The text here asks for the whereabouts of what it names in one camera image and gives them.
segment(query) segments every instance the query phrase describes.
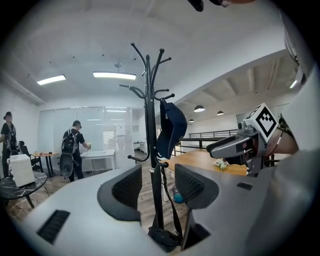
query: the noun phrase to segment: black pants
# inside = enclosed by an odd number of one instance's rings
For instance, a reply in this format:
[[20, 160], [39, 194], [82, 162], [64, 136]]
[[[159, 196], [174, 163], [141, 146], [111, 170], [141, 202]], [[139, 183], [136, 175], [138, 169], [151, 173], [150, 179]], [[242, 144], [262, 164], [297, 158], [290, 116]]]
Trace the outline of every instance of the black pants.
[[2, 151], [2, 168], [3, 176], [9, 176], [9, 165], [7, 164], [7, 159], [10, 158], [10, 151]]
[[9, 158], [8, 154], [2, 152], [2, 168], [3, 168], [3, 176], [9, 176], [9, 165], [7, 164], [7, 159]]
[[72, 156], [73, 156], [74, 163], [73, 163], [73, 171], [69, 176], [70, 182], [75, 181], [75, 173], [76, 173], [76, 176], [78, 177], [78, 180], [84, 178], [84, 174], [82, 173], [82, 158], [80, 153], [79, 154], [75, 153]]

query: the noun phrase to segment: office chair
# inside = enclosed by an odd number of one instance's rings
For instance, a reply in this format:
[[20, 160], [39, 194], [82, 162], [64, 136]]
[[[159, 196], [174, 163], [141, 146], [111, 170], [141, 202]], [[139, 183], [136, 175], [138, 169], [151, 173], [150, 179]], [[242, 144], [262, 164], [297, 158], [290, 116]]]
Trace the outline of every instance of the office chair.
[[31, 155], [29, 154], [29, 151], [28, 151], [28, 148], [27, 146], [25, 145], [25, 142], [24, 141], [19, 141], [20, 143], [20, 149], [21, 149], [21, 152], [25, 155], [27, 155], [28, 157], [30, 157], [30, 161], [31, 161], [31, 165], [32, 165], [32, 170], [42, 170], [41, 166], [37, 165], [37, 163], [39, 163], [41, 160], [40, 160], [40, 157], [39, 158], [31, 158]]

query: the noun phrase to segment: black t-shirt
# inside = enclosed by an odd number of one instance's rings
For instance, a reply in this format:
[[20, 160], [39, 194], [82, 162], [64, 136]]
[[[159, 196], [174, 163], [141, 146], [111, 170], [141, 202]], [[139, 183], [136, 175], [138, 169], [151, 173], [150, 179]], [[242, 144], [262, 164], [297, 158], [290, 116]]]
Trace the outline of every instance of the black t-shirt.
[[[63, 135], [63, 138], [65, 138], [65, 137], [67, 137], [69, 135], [69, 131], [70, 130], [66, 130], [65, 131], [65, 133]], [[77, 143], [78, 143], [78, 148], [77, 148], [77, 151], [75, 152], [75, 154], [80, 153], [79, 144], [82, 144], [82, 143], [85, 142], [84, 136], [82, 135], [82, 133], [80, 131], [78, 131], [76, 129], [71, 129], [71, 132], [76, 135]]]
[[[15, 126], [12, 122], [5, 122], [2, 126], [2, 129], [1, 129], [1, 134], [3, 135], [8, 135], [10, 133], [10, 128], [9, 128], [9, 125], [11, 125], [11, 131], [13, 131], [15, 129]], [[2, 149], [2, 152], [6, 152], [6, 144], [5, 142], [2, 143], [3, 144], [3, 149]]]

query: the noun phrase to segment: coat rack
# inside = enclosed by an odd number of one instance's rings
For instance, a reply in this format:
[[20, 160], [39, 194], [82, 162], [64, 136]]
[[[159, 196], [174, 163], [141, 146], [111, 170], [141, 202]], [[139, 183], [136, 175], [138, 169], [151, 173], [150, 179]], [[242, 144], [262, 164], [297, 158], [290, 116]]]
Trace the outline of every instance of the coat rack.
[[143, 62], [144, 72], [141, 75], [145, 77], [145, 92], [143, 92], [141, 89], [132, 85], [120, 84], [119, 86], [129, 88], [130, 91], [134, 92], [135, 95], [137, 95], [140, 99], [144, 100], [147, 156], [145, 159], [139, 159], [131, 155], [128, 155], [128, 158], [138, 162], [144, 162], [149, 157], [151, 157], [150, 173], [151, 173], [152, 193], [153, 193], [154, 208], [155, 208], [155, 218], [153, 221], [153, 226], [156, 226], [157, 228], [160, 228], [160, 229], [164, 229], [161, 183], [156, 182], [156, 181], [159, 181], [159, 179], [161, 179], [161, 173], [160, 172], [155, 173], [155, 167], [157, 164], [160, 164], [164, 168], [167, 168], [169, 165], [167, 162], [159, 163], [159, 160], [158, 160], [158, 157], [160, 156], [156, 149], [157, 134], [156, 134], [155, 100], [157, 101], [166, 100], [174, 97], [175, 94], [172, 93], [171, 95], [162, 97], [162, 98], [156, 97], [157, 93], [169, 92], [169, 89], [160, 89], [155, 91], [154, 83], [155, 83], [159, 65], [167, 61], [170, 61], [171, 58], [169, 57], [164, 60], [161, 60], [162, 55], [165, 52], [165, 50], [161, 48], [159, 50], [159, 56], [156, 61], [156, 64], [151, 69], [150, 56], [147, 55], [144, 59], [144, 57], [142, 56], [140, 51], [137, 49], [135, 44], [131, 43], [131, 46], [134, 48], [134, 50], [136, 51], [136, 53], [139, 55], [139, 57]]

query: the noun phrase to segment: black railing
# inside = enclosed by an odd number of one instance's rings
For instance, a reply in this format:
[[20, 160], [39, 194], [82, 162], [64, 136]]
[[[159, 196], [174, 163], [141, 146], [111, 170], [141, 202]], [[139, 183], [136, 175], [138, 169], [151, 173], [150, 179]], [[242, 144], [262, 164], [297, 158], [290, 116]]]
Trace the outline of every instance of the black railing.
[[237, 129], [217, 130], [217, 131], [208, 131], [208, 132], [189, 133], [189, 138], [190, 139], [196, 139], [196, 138], [220, 138], [221, 139], [221, 137], [228, 137], [236, 134], [237, 134]]
[[[217, 142], [219, 140], [224, 139], [225, 137], [216, 137], [216, 138], [183, 138], [179, 143], [177, 143], [173, 149], [172, 156], [176, 157], [177, 152], [179, 153], [186, 153], [185, 151], [176, 150], [176, 146], [181, 148], [190, 148], [190, 149], [205, 149], [206, 146], [203, 146], [203, 142]], [[185, 146], [181, 145], [181, 142], [199, 142], [199, 146], [193, 145], [193, 146]]]

